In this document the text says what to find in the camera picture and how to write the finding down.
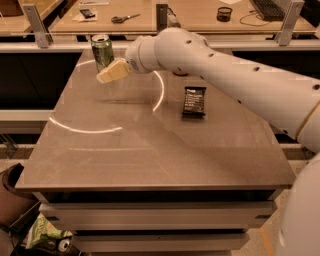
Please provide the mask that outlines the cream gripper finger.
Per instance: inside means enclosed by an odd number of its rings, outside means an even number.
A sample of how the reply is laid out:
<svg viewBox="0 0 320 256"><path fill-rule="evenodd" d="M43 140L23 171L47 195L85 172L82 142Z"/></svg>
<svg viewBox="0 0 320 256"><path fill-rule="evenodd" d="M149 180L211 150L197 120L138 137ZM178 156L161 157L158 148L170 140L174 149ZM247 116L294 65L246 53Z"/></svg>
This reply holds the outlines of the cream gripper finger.
<svg viewBox="0 0 320 256"><path fill-rule="evenodd" d="M102 69L96 76L100 83L110 83L130 74L130 68L123 58L115 59L108 67Z"/></svg>

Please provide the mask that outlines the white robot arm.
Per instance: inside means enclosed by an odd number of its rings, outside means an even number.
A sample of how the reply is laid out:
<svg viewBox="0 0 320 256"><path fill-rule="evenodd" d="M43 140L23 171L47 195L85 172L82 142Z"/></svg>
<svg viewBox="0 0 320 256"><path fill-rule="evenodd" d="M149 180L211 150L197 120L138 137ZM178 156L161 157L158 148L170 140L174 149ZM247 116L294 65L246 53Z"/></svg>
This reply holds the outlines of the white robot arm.
<svg viewBox="0 0 320 256"><path fill-rule="evenodd" d="M216 52L202 36L176 27L138 37L97 80L109 83L131 72L158 70L202 78L315 153L288 196L276 256L320 256L319 81Z"/></svg>

